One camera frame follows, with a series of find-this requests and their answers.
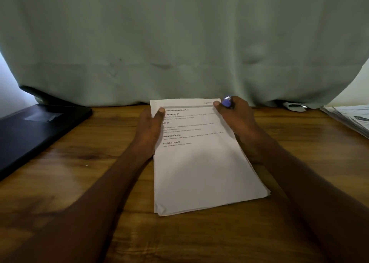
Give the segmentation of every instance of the blue marker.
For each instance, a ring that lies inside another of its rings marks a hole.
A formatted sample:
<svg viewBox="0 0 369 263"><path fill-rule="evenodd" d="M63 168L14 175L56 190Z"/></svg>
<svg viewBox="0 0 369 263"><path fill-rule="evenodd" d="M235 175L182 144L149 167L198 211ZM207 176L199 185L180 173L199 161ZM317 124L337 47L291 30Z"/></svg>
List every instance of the blue marker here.
<svg viewBox="0 0 369 263"><path fill-rule="evenodd" d="M233 109L234 108L234 102L232 101L231 96L227 96L226 98L224 98L221 103L224 107L226 107L228 109Z"/></svg>

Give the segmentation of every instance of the wooden table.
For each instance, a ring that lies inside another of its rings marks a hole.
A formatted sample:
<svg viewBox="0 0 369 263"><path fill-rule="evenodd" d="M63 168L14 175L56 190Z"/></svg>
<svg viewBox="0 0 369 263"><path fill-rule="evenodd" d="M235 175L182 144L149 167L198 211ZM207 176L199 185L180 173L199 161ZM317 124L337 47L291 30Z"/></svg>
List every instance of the wooden table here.
<svg viewBox="0 0 369 263"><path fill-rule="evenodd" d="M144 106L94 115L0 182L0 260L80 197L135 133ZM255 110L260 125L316 172L369 205L369 140L324 113ZM314 236L255 154L272 195L169 217L153 213L152 161L133 187L105 262L326 262Z"/></svg>

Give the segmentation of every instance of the wall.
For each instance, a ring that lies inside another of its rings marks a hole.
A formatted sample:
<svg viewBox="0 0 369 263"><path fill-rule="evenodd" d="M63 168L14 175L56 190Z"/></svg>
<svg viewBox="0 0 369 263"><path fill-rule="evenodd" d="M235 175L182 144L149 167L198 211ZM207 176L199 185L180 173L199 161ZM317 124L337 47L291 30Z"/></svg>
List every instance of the wall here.
<svg viewBox="0 0 369 263"><path fill-rule="evenodd" d="M327 106L355 106L369 104L369 59L353 82Z"/></svg>
<svg viewBox="0 0 369 263"><path fill-rule="evenodd" d="M0 118L36 103L34 96L18 87L0 53Z"/></svg>

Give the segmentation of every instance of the forearm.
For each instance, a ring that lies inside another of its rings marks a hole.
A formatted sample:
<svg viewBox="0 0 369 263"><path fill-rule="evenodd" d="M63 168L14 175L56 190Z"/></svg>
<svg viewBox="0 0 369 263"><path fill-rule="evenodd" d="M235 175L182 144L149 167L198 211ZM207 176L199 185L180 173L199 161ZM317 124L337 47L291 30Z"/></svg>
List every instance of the forearm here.
<svg viewBox="0 0 369 263"><path fill-rule="evenodd" d="M6 262L95 262L118 205L147 156L131 145L74 204Z"/></svg>
<svg viewBox="0 0 369 263"><path fill-rule="evenodd" d="M317 175L263 131L251 141L289 199L337 262L357 262L366 256L369 209Z"/></svg>

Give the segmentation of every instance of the wood grain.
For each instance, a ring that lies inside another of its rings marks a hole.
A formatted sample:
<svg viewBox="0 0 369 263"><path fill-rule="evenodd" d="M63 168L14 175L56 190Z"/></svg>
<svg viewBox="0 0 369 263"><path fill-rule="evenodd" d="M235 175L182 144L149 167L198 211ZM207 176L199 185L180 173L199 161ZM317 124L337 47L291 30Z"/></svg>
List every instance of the wood grain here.
<svg viewBox="0 0 369 263"><path fill-rule="evenodd" d="M132 140L144 107L95 108L90 119L0 182L0 260L109 168ZM369 205L369 140L317 110L258 108L255 116L288 151ZM243 147L271 196L159 217L151 161L125 203L105 262L326 262L258 156Z"/></svg>

